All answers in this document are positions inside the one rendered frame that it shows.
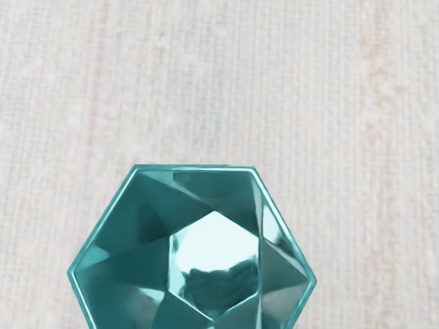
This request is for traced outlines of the teal faceted mug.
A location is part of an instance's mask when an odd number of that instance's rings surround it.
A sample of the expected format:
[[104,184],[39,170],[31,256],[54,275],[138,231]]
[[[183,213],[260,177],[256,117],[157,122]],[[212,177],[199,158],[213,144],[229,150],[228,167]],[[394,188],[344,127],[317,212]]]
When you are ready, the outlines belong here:
[[316,277],[254,167],[137,164],[68,269],[90,329],[293,329]]

